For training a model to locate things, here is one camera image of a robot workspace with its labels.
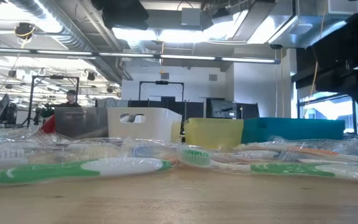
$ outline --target fluorescent light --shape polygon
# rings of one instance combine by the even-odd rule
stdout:
[[[157,40],[154,30],[112,28],[114,35],[122,40]]]
[[[30,50],[24,50],[24,49],[0,49],[0,52],[23,54],[23,53],[30,53]]]
[[[52,55],[75,55],[75,56],[88,56],[92,52],[75,52],[69,50],[38,50],[39,54],[52,54]]]
[[[274,40],[276,40],[278,37],[280,37],[294,22],[298,20],[298,16],[294,16],[290,21],[287,22],[276,34],[273,35],[270,40],[268,40],[268,43],[272,43]]]
[[[36,82],[42,82],[43,84],[49,85],[50,83],[45,81],[45,80],[41,80],[40,78],[36,78],[34,81]]]
[[[137,58],[154,58],[152,54],[132,54],[132,53],[99,53],[100,56],[115,57],[137,57]]]
[[[169,59],[215,60],[215,57],[192,56],[192,55],[161,55],[161,58],[169,58]]]
[[[169,43],[200,43],[208,41],[209,37],[199,30],[163,30],[159,40]]]
[[[51,90],[59,91],[60,87],[54,86],[54,85],[48,85],[47,88],[50,88]]]
[[[276,63],[274,59],[260,59],[260,58],[226,58],[223,57],[224,62],[249,62],[249,63]]]

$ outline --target blue container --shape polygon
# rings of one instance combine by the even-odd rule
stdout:
[[[255,118],[244,120],[241,143],[286,140],[343,139],[345,121],[325,119]]]

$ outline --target white wall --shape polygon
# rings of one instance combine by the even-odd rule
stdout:
[[[225,99],[234,101],[234,63],[226,71]]]
[[[138,100],[140,81],[160,80],[160,67],[127,67],[126,70],[134,81],[122,82],[123,100]],[[225,73],[220,72],[219,68],[193,67],[188,70],[182,67],[164,67],[163,71],[170,74],[168,81],[185,83],[184,97],[187,101],[204,102],[207,97],[225,98]],[[209,74],[217,74],[218,80],[209,81]],[[175,96],[177,101],[181,101],[181,85],[142,84],[141,100],[160,100],[160,96]]]
[[[257,103],[260,117],[276,117],[277,104],[277,117],[290,118],[290,61],[290,56],[287,54],[281,65],[235,63],[234,101]]]

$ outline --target yellow wire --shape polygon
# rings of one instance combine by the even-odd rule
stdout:
[[[28,32],[26,34],[17,34],[16,29],[17,29],[17,27],[15,27],[15,29],[13,30],[15,32],[16,36],[18,36],[18,37],[26,37],[26,36],[28,36],[28,35],[30,35],[30,34],[32,34],[34,32],[35,26],[32,28],[32,30],[30,32]]]
[[[281,97],[283,100],[283,118],[284,118],[284,112],[285,112],[285,108],[284,108],[284,84],[283,84],[283,49],[281,48]]]
[[[323,38],[323,27],[324,27],[324,19],[326,17],[326,13],[327,13],[327,5],[328,5],[328,0],[326,0],[325,6],[324,6],[323,19],[321,20],[320,39]],[[303,118],[306,117],[306,112],[308,111],[308,107],[309,107],[309,104],[310,104],[310,98],[311,98],[311,96],[313,94],[314,86],[316,85],[317,70],[318,70],[318,61],[316,59],[316,68],[314,68],[313,82],[311,83],[310,95],[309,95],[309,98],[308,98],[308,103],[305,106],[306,109],[305,109],[305,112],[303,113]]]
[[[164,41],[162,41],[161,54],[164,54]],[[164,63],[164,59],[161,58],[160,74],[164,73],[164,71],[162,70],[162,68],[163,68],[163,63]]]

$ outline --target table surface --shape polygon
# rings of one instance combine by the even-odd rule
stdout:
[[[0,223],[358,223],[358,183],[176,169],[3,187]]]

